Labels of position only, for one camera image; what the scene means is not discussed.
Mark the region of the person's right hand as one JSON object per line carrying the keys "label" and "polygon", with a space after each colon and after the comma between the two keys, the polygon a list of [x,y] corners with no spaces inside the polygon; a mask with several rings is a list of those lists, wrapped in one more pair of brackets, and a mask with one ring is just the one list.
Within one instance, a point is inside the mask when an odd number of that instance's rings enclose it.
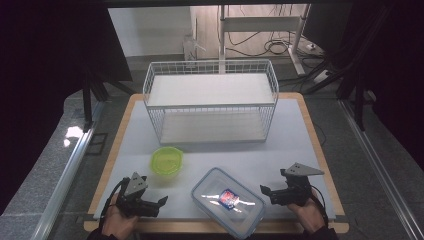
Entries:
{"label": "person's right hand", "polygon": [[309,198],[303,206],[288,204],[287,208],[296,215],[299,223],[308,234],[314,234],[326,226],[319,205],[312,198]]}

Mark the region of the black metal stand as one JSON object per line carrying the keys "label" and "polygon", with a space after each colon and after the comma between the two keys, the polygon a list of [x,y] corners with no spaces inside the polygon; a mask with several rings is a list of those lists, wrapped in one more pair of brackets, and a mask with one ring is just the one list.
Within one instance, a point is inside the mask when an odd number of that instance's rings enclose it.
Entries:
{"label": "black metal stand", "polygon": [[94,124],[91,94],[94,94],[96,100],[100,102],[105,102],[109,98],[109,94],[104,83],[108,83],[129,95],[135,94],[133,89],[117,80],[114,80],[112,77],[86,69],[82,80],[83,110],[85,120],[83,129],[84,133],[87,133]]}
{"label": "black metal stand", "polygon": [[320,83],[302,91],[304,95],[313,94],[341,79],[336,96],[338,99],[346,100],[352,92],[355,92],[354,121],[361,130],[364,130],[362,117],[365,87],[362,74],[365,69],[365,58],[392,9],[392,3],[379,2],[377,10],[367,18],[347,45],[337,51],[337,54],[348,57],[347,62]]}

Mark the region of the aluminium rail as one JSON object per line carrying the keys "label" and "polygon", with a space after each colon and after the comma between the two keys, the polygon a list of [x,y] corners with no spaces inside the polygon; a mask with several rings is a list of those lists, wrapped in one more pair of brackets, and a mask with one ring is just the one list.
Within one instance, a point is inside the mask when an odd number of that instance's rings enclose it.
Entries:
{"label": "aluminium rail", "polygon": [[92,111],[93,123],[91,127],[82,134],[77,141],[71,156],[60,176],[56,187],[47,203],[47,206],[41,215],[39,222],[30,238],[30,240],[47,240],[48,236],[54,226],[60,209],[65,201],[69,189],[73,183],[76,173],[79,169],[80,163],[84,157],[85,151],[88,148],[90,140],[98,125],[100,115],[103,111],[105,104],[98,102]]}
{"label": "aluminium rail", "polygon": [[419,227],[416,217],[406,200],[401,196],[395,186],[383,162],[368,138],[366,132],[361,130],[354,119],[354,110],[347,100],[339,100],[338,104],[342,108],[347,121],[352,128],[362,150],[364,151],[371,168],[376,174],[386,196],[388,197],[395,213],[397,214],[403,228],[410,240],[424,240],[424,231]]}

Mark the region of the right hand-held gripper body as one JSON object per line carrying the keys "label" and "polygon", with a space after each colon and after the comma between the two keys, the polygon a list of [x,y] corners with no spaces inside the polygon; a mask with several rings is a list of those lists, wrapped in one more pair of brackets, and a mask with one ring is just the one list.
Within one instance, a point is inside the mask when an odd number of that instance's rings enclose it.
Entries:
{"label": "right hand-held gripper body", "polygon": [[282,199],[282,206],[288,204],[303,206],[313,196],[309,176],[324,174],[322,170],[300,163],[294,163],[288,169],[281,169],[280,173],[286,178],[287,188],[276,190],[275,197]]}

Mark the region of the green round plastic container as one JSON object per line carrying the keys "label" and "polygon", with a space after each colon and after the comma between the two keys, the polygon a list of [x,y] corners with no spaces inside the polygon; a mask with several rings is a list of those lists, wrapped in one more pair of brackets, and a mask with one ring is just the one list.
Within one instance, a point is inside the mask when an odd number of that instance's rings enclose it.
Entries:
{"label": "green round plastic container", "polygon": [[174,176],[179,173],[183,163],[183,152],[175,147],[160,147],[150,159],[151,170],[159,176]]}

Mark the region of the white power strip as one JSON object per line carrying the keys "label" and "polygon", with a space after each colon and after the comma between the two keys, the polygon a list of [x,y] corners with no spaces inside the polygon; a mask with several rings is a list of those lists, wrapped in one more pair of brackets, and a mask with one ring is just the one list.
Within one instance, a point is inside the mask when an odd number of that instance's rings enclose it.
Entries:
{"label": "white power strip", "polygon": [[323,70],[320,74],[318,74],[314,78],[313,82],[315,84],[318,84],[318,83],[324,81],[325,79],[327,79],[330,75],[331,75],[331,72],[329,70]]}

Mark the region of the black curtain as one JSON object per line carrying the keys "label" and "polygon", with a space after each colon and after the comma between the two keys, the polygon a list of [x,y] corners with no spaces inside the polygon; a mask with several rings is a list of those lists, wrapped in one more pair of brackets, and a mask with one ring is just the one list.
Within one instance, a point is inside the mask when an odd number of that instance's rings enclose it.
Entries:
{"label": "black curtain", "polygon": [[374,112],[424,170],[424,0],[321,0],[311,6],[304,36],[342,69],[383,7],[388,16],[359,71],[376,96]]}
{"label": "black curtain", "polygon": [[131,73],[102,0],[0,0],[0,214],[50,140],[65,99]]}

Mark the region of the pale grey table mat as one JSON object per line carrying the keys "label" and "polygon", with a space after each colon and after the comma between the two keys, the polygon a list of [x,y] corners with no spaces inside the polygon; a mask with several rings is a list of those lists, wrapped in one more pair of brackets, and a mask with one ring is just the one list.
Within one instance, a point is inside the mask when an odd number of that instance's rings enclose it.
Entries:
{"label": "pale grey table mat", "polygon": [[124,177],[138,172],[147,177],[148,189],[143,198],[157,201],[168,196],[160,209],[160,219],[204,219],[203,213],[193,202],[192,188],[212,168],[217,167],[256,194],[260,186],[282,189],[286,186],[280,170],[294,163],[301,163],[324,172],[313,176],[311,183],[324,195],[330,218],[335,217],[335,201],[330,197],[331,175],[322,153],[312,144],[304,117],[295,99],[281,99],[277,103],[268,138],[258,143],[223,143],[180,145],[183,151],[182,169],[176,177],[161,180],[149,167],[151,154],[159,147],[143,101],[132,101],[128,105],[129,119],[121,122],[123,131],[114,145],[116,156],[110,156],[111,165],[103,171],[102,180],[96,190],[99,199],[92,202],[90,211],[98,218],[112,189]]}

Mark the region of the black floor grate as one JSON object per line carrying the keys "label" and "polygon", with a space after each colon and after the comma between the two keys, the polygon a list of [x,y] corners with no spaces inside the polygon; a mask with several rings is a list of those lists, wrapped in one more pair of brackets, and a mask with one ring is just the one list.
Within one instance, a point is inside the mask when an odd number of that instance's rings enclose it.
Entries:
{"label": "black floor grate", "polygon": [[107,133],[96,133],[92,136],[86,150],[86,154],[90,156],[101,155],[107,141]]}

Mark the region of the clear plastic bottle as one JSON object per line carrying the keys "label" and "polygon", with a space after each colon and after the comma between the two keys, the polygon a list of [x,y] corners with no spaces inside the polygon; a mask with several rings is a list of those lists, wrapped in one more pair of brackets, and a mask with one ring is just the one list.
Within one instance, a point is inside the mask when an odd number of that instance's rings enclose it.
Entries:
{"label": "clear plastic bottle", "polygon": [[193,35],[185,35],[183,40],[184,59],[186,61],[196,61],[198,49],[206,52],[206,49],[198,43]]}

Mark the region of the person's left hand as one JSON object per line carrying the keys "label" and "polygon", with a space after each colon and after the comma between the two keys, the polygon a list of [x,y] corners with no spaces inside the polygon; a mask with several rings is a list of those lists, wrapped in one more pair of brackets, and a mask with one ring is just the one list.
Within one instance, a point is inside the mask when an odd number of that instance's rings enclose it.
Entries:
{"label": "person's left hand", "polygon": [[116,206],[117,194],[114,194],[105,214],[101,234],[114,236],[117,240],[127,240],[138,223],[138,217],[126,217]]}

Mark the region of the white wire rack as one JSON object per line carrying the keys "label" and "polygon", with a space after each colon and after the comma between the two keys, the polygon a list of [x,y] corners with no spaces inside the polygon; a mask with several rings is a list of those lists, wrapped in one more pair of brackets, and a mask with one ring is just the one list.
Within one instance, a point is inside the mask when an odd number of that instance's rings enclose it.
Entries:
{"label": "white wire rack", "polygon": [[259,60],[153,62],[142,93],[162,144],[262,142],[279,87]]}

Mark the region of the wooden table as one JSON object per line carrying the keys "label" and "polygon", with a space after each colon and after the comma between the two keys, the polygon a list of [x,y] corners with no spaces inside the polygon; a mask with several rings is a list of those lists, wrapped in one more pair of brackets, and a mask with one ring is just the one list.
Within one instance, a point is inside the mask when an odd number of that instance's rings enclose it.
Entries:
{"label": "wooden table", "polygon": [[228,143],[224,146],[205,144],[185,146],[182,171],[163,186],[154,183],[149,168],[150,156],[159,143],[147,116],[141,94],[130,97],[119,125],[103,173],[99,180],[84,222],[86,231],[98,227],[98,215],[110,191],[124,176],[140,171],[147,176],[147,194],[166,195],[167,205],[157,218],[143,218],[137,230],[141,233],[224,234],[216,221],[194,206],[188,193],[208,170],[217,166],[233,174],[254,192],[261,183],[280,188],[279,174],[295,162],[324,172],[311,179],[324,194],[330,226],[338,234],[349,231],[349,224],[340,202],[331,172],[319,144],[304,98],[299,93],[281,93],[276,105],[268,139],[264,143]]}

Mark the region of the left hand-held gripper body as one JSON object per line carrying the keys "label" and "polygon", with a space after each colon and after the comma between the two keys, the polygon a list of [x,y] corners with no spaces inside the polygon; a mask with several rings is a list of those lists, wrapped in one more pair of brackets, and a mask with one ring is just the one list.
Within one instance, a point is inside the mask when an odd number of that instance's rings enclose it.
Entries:
{"label": "left hand-held gripper body", "polygon": [[130,178],[123,179],[123,185],[116,200],[116,206],[126,217],[152,217],[152,210],[159,208],[154,202],[141,199],[147,189],[147,177],[134,172]]}

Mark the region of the white desk frame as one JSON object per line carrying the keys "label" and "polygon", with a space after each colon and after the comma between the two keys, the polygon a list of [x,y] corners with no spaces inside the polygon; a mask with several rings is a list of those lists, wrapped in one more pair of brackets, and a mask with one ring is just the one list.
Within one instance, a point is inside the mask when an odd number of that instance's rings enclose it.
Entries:
{"label": "white desk frame", "polygon": [[219,59],[225,59],[225,34],[230,32],[275,32],[293,31],[295,39],[287,49],[293,66],[298,76],[306,73],[298,57],[297,50],[307,20],[311,5],[306,4],[299,16],[275,16],[275,17],[226,17],[226,5],[220,5],[219,9]]}

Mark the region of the clear plastic food container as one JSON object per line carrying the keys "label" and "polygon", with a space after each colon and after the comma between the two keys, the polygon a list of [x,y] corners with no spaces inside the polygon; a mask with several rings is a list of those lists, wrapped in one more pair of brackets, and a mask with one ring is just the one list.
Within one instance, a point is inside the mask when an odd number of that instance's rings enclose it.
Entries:
{"label": "clear plastic food container", "polygon": [[199,209],[238,240],[253,234],[265,215],[264,200],[217,167],[201,178],[191,196]]}

